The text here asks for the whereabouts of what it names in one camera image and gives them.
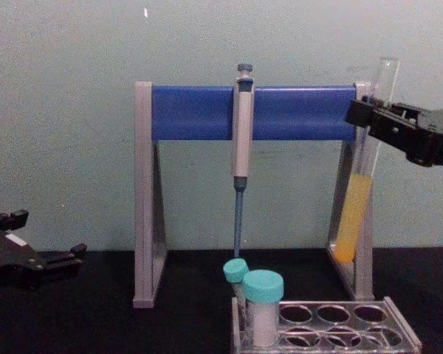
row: test tube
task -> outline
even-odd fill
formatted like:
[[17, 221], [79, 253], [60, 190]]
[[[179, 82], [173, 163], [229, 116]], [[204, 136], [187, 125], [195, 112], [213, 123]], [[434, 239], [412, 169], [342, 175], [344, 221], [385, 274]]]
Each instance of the test tube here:
[[243, 278], [247, 306], [247, 334], [253, 347], [266, 348], [278, 340], [279, 301], [284, 279], [274, 271], [250, 271]]
[[248, 271], [250, 271], [248, 265], [242, 258], [229, 260], [223, 266], [224, 275], [233, 287], [236, 300], [238, 301], [238, 312], [241, 315], [241, 330], [244, 330], [246, 324], [246, 299], [243, 294], [243, 277]]
[[371, 85], [369, 97], [382, 100], [389, 104], [396, 85], [397, 72], [399, 71], [399, 60], [396, 58], [380, 58], [376, 80]]
[[[398, 69], [397, 59], [380, 58], [376, 80], [365, 93], [371, 104], [390, 104]], [[368, 135], [368, 128], [357, 128], [356, 133], [351, 175], [333, 250], [340, 263], [352, 262], [356, 255], [380, 147], [380, 141]]]

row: test tube rack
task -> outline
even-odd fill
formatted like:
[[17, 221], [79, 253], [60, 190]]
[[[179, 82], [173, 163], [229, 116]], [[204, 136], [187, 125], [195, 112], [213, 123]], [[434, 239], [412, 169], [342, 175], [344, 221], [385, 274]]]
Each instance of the test tube rack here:
[[282, 301], [277, 342], [254, 348], [232, 299], [232, 354], [420, 354], [422, 343], [388, 297], [383, 301]]

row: yellow liquid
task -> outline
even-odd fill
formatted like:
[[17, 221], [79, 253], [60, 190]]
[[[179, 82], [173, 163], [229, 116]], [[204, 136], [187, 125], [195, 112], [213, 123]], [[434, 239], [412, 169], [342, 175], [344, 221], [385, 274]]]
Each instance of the yellow liquid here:
[[333, 255], [338, 262], [352, 262], [363, 227], [364, 215], [371, 191], [372, 177], [352, 173], [349, 177], [340, 227]]

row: small tube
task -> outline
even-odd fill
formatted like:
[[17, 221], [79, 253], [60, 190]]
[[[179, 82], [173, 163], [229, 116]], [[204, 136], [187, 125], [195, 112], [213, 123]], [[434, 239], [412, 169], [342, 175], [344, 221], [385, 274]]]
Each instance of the small tube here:
[[242, 258], [234, 258], [223, 265], [225, 278], [233, 287], [238, 302], [238, 312], [241, 316], [241, 330], [244, 330], [246, 325], [246, 299], [243, 293], [243, 277], [248, 271], [250, 271], [248, 265]]
[[279, 301], [284, 279], [274, 271], [250, 271], [243, 278], [246, 296], [247, 335], [254, 348], [274, 345], [279, 337]]
[[247, 301], [247, 327], [254, 347], [271, 347], [278, 340], [279, 301], [267, 304]]

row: blue pipette holder bar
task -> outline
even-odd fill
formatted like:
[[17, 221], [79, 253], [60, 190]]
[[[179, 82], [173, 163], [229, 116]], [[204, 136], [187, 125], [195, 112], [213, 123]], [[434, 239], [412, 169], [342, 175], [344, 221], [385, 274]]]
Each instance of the blue pipette holder bar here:
[[[254, 140], [354, 140], [345, 122], [356, 88], [258, 87]], [[153, 140], [231, 140], [233, 87], [153, 86]]]

